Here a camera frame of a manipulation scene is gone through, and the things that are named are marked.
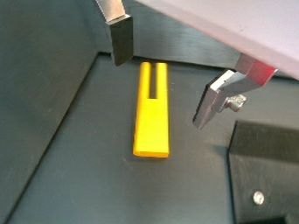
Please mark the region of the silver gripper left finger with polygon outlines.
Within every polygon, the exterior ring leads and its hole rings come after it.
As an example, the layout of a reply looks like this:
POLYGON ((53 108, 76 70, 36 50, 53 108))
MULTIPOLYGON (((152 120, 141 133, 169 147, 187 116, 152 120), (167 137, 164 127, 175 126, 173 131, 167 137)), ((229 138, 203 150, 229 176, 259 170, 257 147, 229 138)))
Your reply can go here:
POLYGON ((133 18, 127 14, 121 0, 95 0, 107 24, 116 66, 133 57, 133 18))

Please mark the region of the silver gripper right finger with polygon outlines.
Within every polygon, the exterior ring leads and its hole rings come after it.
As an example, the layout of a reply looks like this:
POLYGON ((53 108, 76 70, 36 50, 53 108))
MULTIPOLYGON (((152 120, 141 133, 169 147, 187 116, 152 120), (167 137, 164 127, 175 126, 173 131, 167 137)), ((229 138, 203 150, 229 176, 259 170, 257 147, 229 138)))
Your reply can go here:
POLYGON ((237 112, 247 101, 243 93, 261 88, 275 72, 272 66, 241 53, 235 69, 225 70, 205 86, 192 118, 193 125, 201 129, 224 109, 237 112))

